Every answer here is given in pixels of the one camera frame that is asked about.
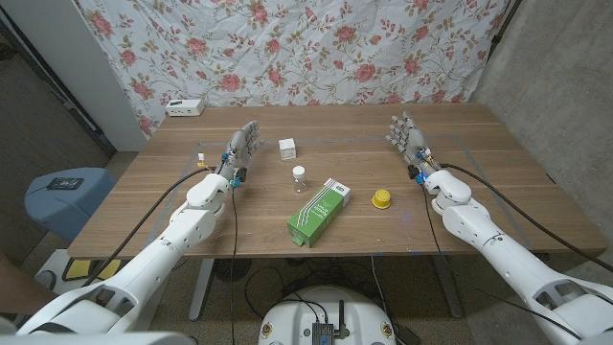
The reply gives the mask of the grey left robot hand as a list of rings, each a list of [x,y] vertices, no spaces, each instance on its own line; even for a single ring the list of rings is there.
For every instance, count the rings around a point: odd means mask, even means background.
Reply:
[[[251,121],[235,131],[222,154],[215,173],[231,180],[238,170],[248,166],[251,156],[263,144],[259,138],[259,126],[256,121]]]

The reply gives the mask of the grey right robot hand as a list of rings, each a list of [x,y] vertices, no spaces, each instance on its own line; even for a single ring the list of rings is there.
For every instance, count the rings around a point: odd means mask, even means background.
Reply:
[[[413,179],[425,180],[441,167],[433,158],[422,132],[407,111],[401,117],[392,116],[390,133],[385,139],[396,148],[408,165],[409,175]]]

